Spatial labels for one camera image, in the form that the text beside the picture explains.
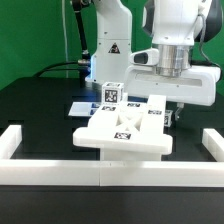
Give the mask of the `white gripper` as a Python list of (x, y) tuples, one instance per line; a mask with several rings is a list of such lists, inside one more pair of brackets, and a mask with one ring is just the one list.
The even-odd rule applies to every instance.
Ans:
[(187, 47), (154, 47), (130, 55), (125, 89), (130, 96), (165, 95), (177, 102), (175, 120), (186, 104), (210, 106), (215, 102), (218, 66), (192, 65)]

